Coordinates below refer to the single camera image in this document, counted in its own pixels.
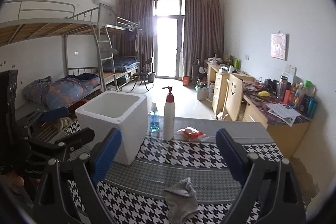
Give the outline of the person right hand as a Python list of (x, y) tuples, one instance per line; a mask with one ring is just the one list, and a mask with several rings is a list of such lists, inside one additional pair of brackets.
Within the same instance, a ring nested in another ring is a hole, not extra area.
[(16, 194), (22, 194), (23, 191), (28, 194), (35, 193), (41, 181), (40, 178), (31, 177), (25, 173), (17, 174), (14, 170), (1, 174), (1, 179)]

